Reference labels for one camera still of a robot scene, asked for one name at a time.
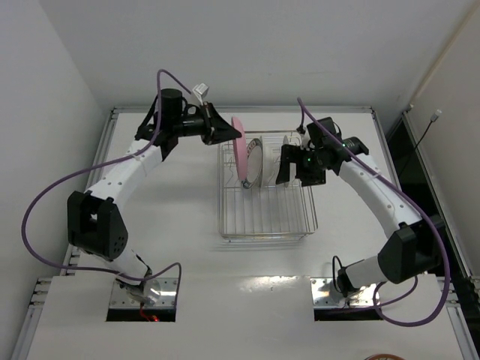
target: white table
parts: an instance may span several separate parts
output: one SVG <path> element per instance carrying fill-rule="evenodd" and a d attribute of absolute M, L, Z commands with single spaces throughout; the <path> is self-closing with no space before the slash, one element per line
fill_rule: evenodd
<path fill-rule="evenodd" d="M 252 131 L 290 130 L 299 121 L 297 112 L 235 114 Z M 232 113 L 222 115 L 230 119 Z M 390 177 L 370 113 L 314 115 L 332 116 L 344 137 L 360 138 Z M 119 115 L 108 159 L 125 152 L 143 116 Z M 335 254 L 343 264 L 370 257 L 386 238 L 368 207 L 335 174 L 328 173 L 327 185 L 315 187 L 313 196 L 319 229 L 304 241 L 230 250 L 217 230 L 217 147 L 180 139 L 123 211 L 129 242 L 154 272 L 175 261 L 184 267 L 176 321 L 105 322 L 113 276 L 55 277 L 29 359 L 360 360 L 383 352 L 406 359 L 462 359 L 446 311 L 421 328 L 384 321 L 314 322 L 308 277 L 331 276 Z M 82 255 L 80 265 L 100 264 Z M 393 299 L 410 286 L 410 281 L 384 286 L 380 295 Z M 414 294 L 385 313 L 418 320 L 439 297 L 437 279 L 424 275 Z"/>

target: white wall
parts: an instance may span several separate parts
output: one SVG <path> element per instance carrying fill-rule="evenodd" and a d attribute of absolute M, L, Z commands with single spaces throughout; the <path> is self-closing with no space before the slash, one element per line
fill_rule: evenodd
<path fill-rule="evenodd" d="M 418 139 L 432 113 L 442 116 L 420 145 L 460 236 L 463 254 L 480 275 L 480 8 L 466 23 L 409 113 Z"/>
<path fill-rule="evenodd" d="M 0 1 L 0 359 L 9 359 L 35 285 L 56 273 L 24 249 L 23 212 L 35 194 L 92 162 L 104 114 L 37 0 Z M 66 199 L 86 178 L 47 195 L 28 234 L 61 262 Z"/>
<path fill-rule="evenodd" d="M 155 72 L 216 104 L 373 105 L 388 127 L 474 0 L 40 0 L 102 104 L 150 104 Z"/>

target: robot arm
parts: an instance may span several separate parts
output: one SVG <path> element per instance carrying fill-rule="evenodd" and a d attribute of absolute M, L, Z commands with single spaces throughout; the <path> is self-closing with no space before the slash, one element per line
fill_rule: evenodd
<path fill-rule="evenodd" d="M 343 142 L 343 147 L 378 170 L 368 148 L 359 139 L 341 139 L 331 118 L 321 122 Z M 383 281 L 399 284 L 438 266 L 439 249 L 420 214 L 378 178 L 351 161 L 344 149 L 334 144 L 315 124 L 309 124 L 307 129 L 309 136 L 304 136 L 301 146 L 283 145 L 277 184 L 290 180 L 290 171 L 287 171 L 290 163 L 296 165 L 295 177 L 300 179 L 302 186 L 325 184 L 326 170 L 333 170 L 364 200 L 388 239 L 376 256 L 339 270 L 337 284 L 343 296 Z M 443 227 L 440 216 L 433 216 L 431 220 L 437 229 Z"/>
<path fill-rule="evenodd" d="M 137 279 L 152 274 L 142 258 L 128 246 L 128 231 L 121 212 L 142 180 L 176 147 L 179 137 L 200 135 L 206 145 L 214 145 L 241 136 L 220 117 L 211 103 L 203 101 L 202 94 L 207 91 L 204 84 L 193 89 L 198 100 L 197 106 L 188 104 L 179 90 L 162 90 L 160 133 L 152 146 L 140 156 L 117 163 L 85 193 L 74 191 L 68 198 L 68 241 L 72 245 L 102 260 L 119 274 Z M 139 126 L 126 155 L 136 154 L 152 140 L 158 121 L 155 104 L 156 101 Z M 149 302 L 145 281 L 124 277 L 117 277 L 116 280 L 127 288 L 134 299 Z"/>

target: dish rack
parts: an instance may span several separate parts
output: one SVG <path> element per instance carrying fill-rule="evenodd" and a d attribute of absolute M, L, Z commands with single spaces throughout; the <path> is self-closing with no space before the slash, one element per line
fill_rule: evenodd
<path fill-rule="evenodd" d="M 302 187 L 298 179 L 288 187 L 275 185 L 285 136 L 290 144 L 300 144 L 290 131 L 245 132 L 247 144 L 262 137 L 274 155 L 274 173 L 267 186 L 260 187 L 259 181 L 250 189 L 238 179 L 233 143 L 218 146 L 218 231 L 226 242 L 298 241 L 317 230 L 311 187 Z"/>

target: metal rack wire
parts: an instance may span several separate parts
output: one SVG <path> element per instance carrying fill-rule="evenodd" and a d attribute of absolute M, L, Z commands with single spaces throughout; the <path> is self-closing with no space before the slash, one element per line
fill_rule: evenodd
<path fill-rule="evenodd" d="M 311 188 L 298 179 L 288 187 L 275 185 L 285 135 L 289 143 L 300 143 L 290 131 L 246 132 L 247 143 L 261 136 L 275 159 L 267 186 L 248 190 L 238 180 L 232 142 L 218 146 L 218 231 L 227 242 L 298 241 L 317 229 Z"/>

